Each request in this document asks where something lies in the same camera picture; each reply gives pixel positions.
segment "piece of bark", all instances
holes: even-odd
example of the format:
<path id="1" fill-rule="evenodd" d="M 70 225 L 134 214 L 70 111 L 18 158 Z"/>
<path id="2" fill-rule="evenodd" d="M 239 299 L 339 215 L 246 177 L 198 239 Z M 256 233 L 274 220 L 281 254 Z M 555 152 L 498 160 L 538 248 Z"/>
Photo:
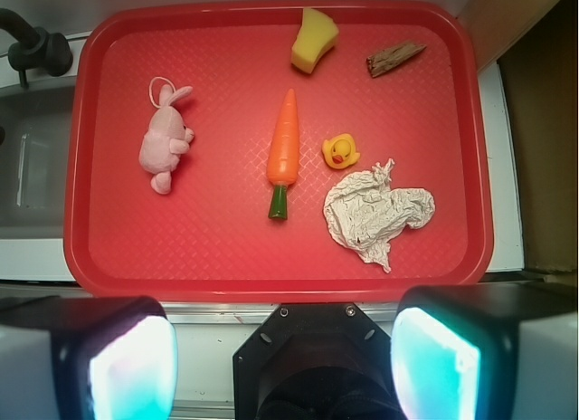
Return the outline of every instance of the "piece of bark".
<path id="1" fill-rule="evenodd" d="M 422 52 L 425 48 L 425 44 L 404 42 L 384 49 L 366 58 L 368 71 L 373 78 L 380 76 L 412 58 L 415 54 Z"/>

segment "orange carrot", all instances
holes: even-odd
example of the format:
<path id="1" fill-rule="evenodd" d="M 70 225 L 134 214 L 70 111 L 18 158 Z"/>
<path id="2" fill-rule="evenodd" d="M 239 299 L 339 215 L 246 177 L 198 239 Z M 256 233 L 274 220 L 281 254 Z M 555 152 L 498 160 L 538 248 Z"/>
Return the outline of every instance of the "orange carrot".
<path id="1" fill-rule="evenodd" d="M 267 176 L 274 185 L 270 218 L 288 219 L 288 186 L 298 179 L 299 125 L 296 92 L 289 89 L 271 140 Z"/>

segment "green carrot stem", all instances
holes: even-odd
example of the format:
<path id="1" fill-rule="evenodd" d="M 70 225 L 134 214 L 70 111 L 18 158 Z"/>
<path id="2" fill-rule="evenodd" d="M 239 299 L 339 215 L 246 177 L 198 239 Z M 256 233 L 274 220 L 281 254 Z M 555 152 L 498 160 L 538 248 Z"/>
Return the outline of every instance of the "green carrot stem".
<path id="1" fill-rule="evenodd" d="M 288 187 L 276 185 L 273 188 L 271 198 L 270 215 L 271 219 L 288 219 Z"/>

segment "rubber duck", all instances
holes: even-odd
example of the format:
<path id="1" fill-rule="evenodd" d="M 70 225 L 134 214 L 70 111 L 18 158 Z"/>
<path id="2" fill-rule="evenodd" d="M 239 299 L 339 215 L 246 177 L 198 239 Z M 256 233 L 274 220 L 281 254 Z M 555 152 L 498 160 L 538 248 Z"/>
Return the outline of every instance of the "rubber duck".
<path id="1" fill-rule="evenodd" d="M 322 144 L 322 153 L 327 165 L 334 169 L 344 169 L 354 165 L 360 154 L 356 152 L 356 143 L 349 133 L 343 133 Z"/>

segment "yellow sponge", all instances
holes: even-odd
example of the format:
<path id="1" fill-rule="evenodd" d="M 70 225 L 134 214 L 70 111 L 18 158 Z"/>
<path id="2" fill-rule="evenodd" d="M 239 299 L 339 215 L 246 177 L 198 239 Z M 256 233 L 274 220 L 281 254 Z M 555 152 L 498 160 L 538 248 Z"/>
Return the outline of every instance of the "yellow sponge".
<path id="1" fill-rule="evenodd" d="M 324 53 L 336 45 L 338 34 L 331 17 L 304 8 L 298 38 L 291 48 L 291 63 L 305 73 L 312 73 Z"/>

